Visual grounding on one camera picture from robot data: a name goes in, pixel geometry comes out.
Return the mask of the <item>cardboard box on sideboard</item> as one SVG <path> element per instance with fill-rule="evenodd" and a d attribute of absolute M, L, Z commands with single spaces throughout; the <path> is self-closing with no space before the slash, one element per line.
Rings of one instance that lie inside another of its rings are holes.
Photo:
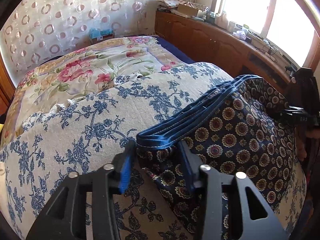
<path fill-rule="evenodd" d="M 179 4 L 177 7 L 177 10 L 179 13 L 184 14 L 188 17 L 198 17 L 198 16 L 202 16 L 203 15 L 203 11 L 187 6 L 187 5 L 183 5 L 183 4 Z"/>

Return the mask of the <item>long wooden sideboard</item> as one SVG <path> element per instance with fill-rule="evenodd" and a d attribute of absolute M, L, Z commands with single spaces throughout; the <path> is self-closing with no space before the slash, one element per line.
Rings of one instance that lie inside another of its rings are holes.
<path fill-rule="evenodd" d="M 210 24 L 157 11 L 155 33 L 196 62 L 209 62 L 232 77 L 255 74 L 280 92 L 290 83 L 285 70 L 253 45 Z"/>

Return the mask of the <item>circle patterned sheer curtain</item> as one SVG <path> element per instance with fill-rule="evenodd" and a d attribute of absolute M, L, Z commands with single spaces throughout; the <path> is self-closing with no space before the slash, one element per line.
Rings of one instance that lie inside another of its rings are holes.
<path fill-rule="evenodd" d="M 1 29 L 1 55 L 18 85 L 33 68 L 89 45 L 92 29 L 147 33 L 149 0 L 19 0 Z"/>

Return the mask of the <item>wooden slatted wardrobe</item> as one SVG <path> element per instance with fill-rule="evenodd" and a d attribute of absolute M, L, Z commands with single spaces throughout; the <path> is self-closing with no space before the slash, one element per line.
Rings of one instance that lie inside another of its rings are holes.
<path fill-rule="evenodd" d="M 8 108 L 12 103 L 12 98 L 14 97 L 15 86 L 13 85 L 11 78 L 6 70 L 3 59 L 0 56 L 0 111 L 1 114 L 7 112 Z"/>

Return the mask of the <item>blue floral white bedspread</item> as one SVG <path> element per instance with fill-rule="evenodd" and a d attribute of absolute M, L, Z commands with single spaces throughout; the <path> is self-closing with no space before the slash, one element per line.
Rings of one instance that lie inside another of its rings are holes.
<path fill-rule="evenodd" d="M 56 113 L 35 113 L 22 135 L 1 150 L 7 201 L 2 213 L 18 239 L 27 234 L 55 190 L 71 172 L 97 170 L 129 140 L 168 120 L 215 86 L 231 81 L 219 67 L 194 63 L 86 96 Z M 306 195 L 306 178 L 295 153 L 287 191 L 273 209 L 290 235 Z M 115 197 L 122 239 L 192 239 L 139 162 L 128 189 Z"/>

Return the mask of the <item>navy patterned silk garment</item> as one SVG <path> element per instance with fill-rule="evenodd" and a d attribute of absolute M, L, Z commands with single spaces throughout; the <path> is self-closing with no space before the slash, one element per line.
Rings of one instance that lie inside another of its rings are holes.
<path fill-rule="evenodd" d="M 202 192 L 187 188 L 178 143 L 186 142 L 192 154 L 219 172 L 244 172 L 276 209 L 289 185 L 294 146 L 292 128 L 272 114 L 288 106 L 264 79 L 243 75 L 137 135 L 141 168 L 189 233 L 196 231 Z"/>

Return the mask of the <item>pink floral quilt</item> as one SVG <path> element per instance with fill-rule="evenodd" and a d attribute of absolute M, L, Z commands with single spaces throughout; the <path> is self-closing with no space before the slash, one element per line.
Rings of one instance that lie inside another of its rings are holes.
<path fill-rule="evenodd" d="M 7 112 L 1 146 L 20 136 L 34 113 L 47 114 L 88 94 L 182 65 L 177 53 L 154 36 L 113 38 L 49 61 L 20 80 Z"/>

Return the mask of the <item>navy blue bed sheet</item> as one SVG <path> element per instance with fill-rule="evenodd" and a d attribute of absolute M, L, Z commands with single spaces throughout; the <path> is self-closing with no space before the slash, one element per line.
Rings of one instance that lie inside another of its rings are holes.
<path fill-rule="evenodd" d="M 162 37 L 159 37 L 157 35 L 153 35 L 154 38 L 157 39 L 157 43 L 160 44 L 164 49 L 166 49 L 167 51 L 171 52 L 174 56 L 176 56 L 179 60 L 187 63 L 187 64 L 191 64 L 191 63 L 195 63 L 194 60 L 192 60 L 190 57 L 188 57 L 185 53 L 183 53 L 182 51 L 180 51 L 177 47 L 175 47 L 174 45 L 172 45 L 170 42 L 168 42 L 167 40 L 165 40 Z"/>

